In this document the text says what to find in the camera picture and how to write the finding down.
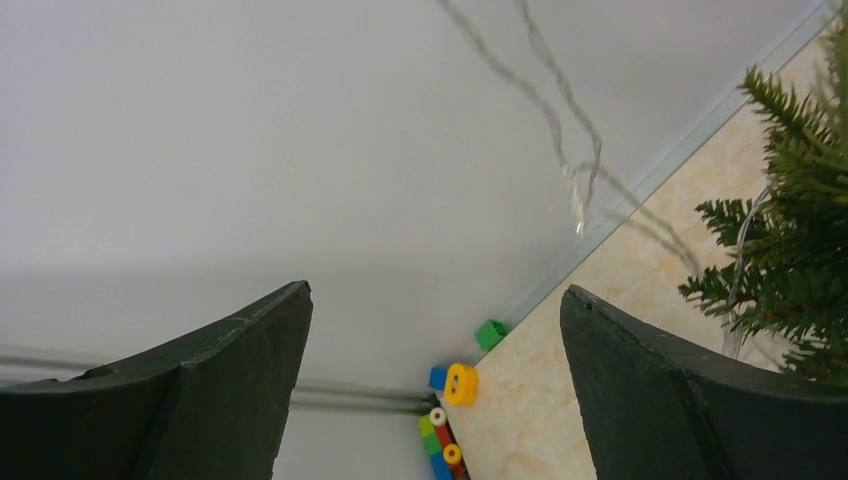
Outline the clear string fairy lights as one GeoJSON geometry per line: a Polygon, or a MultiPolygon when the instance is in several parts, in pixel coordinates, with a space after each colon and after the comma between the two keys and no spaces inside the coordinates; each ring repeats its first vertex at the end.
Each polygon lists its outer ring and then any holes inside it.
{"type": "Polygon", "coordinates": [[[760,190],[761,128],[700,43],[734,1],[671,31],[665,1],[426,1],[440,106],[432,155],[454,181],[433,308],[468,340],[484,318],[539,318],[582,285],[718,349],[734,341],[676,284],[724,260],[695,212],[760,190]]]}

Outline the small green christmas tree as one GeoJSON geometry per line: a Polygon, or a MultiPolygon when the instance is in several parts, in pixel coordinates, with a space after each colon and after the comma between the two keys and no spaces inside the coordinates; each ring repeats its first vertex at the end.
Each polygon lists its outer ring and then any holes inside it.
{"type": "Polygon", "coordinates": [[[741,83],[764,123],[760,200],[708,200],[698,212],[730,262],[687,278],[679,294],[733,333],[777,334],[781,371],[847,382],[847,8],[821,41],[807,94],[751,68],[741,83]]]}

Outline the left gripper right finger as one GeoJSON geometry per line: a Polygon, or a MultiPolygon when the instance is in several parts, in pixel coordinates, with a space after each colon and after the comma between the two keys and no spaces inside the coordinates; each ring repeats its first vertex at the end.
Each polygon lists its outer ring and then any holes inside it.
{"type": "Polygon", "coordinates": [[[843,479],[847,391],[731,359],[572,285],[560,328],[601,479],[843,479]]]}

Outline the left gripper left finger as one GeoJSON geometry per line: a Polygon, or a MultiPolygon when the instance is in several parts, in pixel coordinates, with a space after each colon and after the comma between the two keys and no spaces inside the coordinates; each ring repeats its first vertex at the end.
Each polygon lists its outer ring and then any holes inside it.
{"type": "Polygon", "coordinates": [[[313,313],[306,281],[145,352],[1,391],[5,479],[269,479],[313,313]]]}

